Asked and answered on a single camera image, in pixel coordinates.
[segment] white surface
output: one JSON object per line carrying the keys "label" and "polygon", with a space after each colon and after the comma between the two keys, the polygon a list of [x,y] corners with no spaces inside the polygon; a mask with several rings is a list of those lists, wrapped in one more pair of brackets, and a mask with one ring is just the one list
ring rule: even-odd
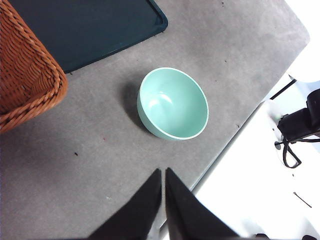
{"label": "white surface", "polygon": [[320,1],[286,0],[286,2],[304,24],[310,35],[309,44],[289,67],[288,73],[302,82],[320,81]]}
{"label": "white surface", "polygon": [[242,237],[265,233],[272,239],[301,239],[308,234],[320,239],[319,153],[312,144],[296,143],[292,149],[302,165],[285,167],[269,113],[270,104],[263,103],[214,163],[196,197]]}

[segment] small debris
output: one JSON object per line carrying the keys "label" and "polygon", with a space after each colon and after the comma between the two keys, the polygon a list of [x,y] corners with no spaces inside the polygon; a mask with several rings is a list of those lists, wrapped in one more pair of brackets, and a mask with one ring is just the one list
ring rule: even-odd
{"label": "small debris", "polygon": [[309,205],[305,200],[303,200],[301,197],[298,196],[298,194],[296,194],[296,192],[293,192],[294,195],[296,195],[302,202],[304,202],[309,208],[312,208],[311,205]]}

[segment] brown wicker basket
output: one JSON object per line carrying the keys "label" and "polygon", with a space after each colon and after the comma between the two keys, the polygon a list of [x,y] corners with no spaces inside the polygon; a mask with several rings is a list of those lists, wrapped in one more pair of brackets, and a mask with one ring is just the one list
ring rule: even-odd
{"label": "brown wicker basket", "polygon": [[0,133],[66,95],[64,72],[8,0],[0,0]]}

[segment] gray table surface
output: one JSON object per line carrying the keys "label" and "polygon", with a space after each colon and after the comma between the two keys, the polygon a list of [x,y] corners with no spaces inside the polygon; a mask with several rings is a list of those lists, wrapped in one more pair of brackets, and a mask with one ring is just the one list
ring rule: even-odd
{"label": "gray table surface", "polygon": [[[157,3],[164,33],[68,74],[60,105],[1,136],[1,239],[85,237],[155,168],[192,188],[309,41],[284,1]],[[202,87],[210,116],[198,137],[167,141],[142,126],[137,91],[158,67]]]}

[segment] white floor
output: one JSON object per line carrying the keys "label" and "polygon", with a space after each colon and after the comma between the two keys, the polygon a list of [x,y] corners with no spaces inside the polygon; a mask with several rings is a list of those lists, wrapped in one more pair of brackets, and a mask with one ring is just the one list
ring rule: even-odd
{"label": "white floor", "polygon": [[[195,195],[242,237],[265,233],[272,239],[301,239],[308,234],[320,240],[320,143],[292,145],[302,164],[295,169],[285,167],[282,150],[274,146],[279,133],[269,117],[270,106],[276,104],[282,114],[293,113],[306,107],[309,93],[320,89],[320,1],[286,1],[311,38],[288,69],[300,81],[272,103],[260,105],[214,162]],[[286,73],[265,100],[289,82]]]}

